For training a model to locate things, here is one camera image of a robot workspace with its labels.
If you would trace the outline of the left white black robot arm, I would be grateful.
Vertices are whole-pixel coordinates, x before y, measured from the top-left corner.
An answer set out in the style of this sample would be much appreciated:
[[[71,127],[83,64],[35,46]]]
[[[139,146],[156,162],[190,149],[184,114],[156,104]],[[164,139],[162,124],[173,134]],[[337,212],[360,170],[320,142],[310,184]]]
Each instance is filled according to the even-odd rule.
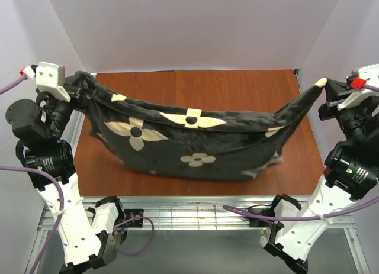
[[[120,200],[108,196],[89,211],[79,193],[71,145],[62,134],[74,111],[89,115],[99,103],[97,80],[85,72],[66,77],[60,69],[26,67],[21,79],[36,80],[36,100],[11,104],[5,119],[18,139],[19,171],[28,173],[34,189],[54,219],[64,250],[61,273],[84,273],[115,260],[114,225],[124,218]]]

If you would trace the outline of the black floral plush pillowcase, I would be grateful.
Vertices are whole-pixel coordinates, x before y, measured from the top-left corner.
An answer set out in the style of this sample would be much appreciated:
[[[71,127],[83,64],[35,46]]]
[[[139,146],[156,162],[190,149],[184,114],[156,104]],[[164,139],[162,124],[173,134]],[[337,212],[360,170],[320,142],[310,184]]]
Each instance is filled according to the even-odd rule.
[[[91,136],[129,169],[163,176],[254,179],[281,163],[285,143],[326,86],[322,78],[277,112],[205,111],[128,98],[76,73]]]

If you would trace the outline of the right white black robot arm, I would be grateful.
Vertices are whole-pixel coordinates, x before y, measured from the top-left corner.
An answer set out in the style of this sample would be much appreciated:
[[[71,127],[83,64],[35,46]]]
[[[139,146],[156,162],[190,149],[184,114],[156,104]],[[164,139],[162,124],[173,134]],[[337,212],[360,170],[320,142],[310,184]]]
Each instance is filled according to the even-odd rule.
[[[277,195],[267,210],[272,219],[260,239],[262,247],[282,259],[294,273],[307,273],[307,257],[320,235],[338,215],[378,184],[378,88],[369,77],[328,80],[321,120],[336,119],[346,140],[325,160],[325,170],[304,205]]]

